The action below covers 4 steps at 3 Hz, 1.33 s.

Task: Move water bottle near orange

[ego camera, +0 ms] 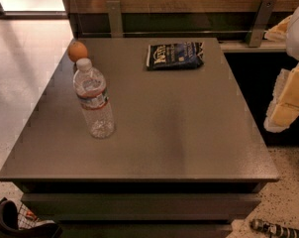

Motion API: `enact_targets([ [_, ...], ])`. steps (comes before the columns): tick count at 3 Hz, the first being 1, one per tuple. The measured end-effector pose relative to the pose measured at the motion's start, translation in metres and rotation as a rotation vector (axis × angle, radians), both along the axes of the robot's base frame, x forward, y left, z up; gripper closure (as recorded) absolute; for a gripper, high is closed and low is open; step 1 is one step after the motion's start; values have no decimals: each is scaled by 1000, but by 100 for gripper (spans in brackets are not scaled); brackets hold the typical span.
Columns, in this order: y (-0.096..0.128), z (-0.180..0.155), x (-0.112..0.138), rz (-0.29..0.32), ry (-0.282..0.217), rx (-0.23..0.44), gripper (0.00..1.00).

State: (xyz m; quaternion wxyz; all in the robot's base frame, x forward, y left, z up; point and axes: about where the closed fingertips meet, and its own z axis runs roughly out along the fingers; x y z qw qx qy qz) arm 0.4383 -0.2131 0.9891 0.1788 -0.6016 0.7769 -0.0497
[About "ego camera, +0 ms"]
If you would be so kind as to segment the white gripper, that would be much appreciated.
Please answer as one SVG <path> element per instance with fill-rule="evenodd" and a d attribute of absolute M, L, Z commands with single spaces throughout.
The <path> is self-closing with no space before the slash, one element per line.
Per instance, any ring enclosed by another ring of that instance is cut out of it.
<path fill-rule="evenodd" d="M 286 40 L 287 54 L 299 61 L 299 6 L 292 16 L 268 29 L 264 37 L 272 42 Z M 291 70 L 280 71 L 272 96 L 263 126 L 268 132 L 280 133 L 299 117 L 299 63 Z"/>

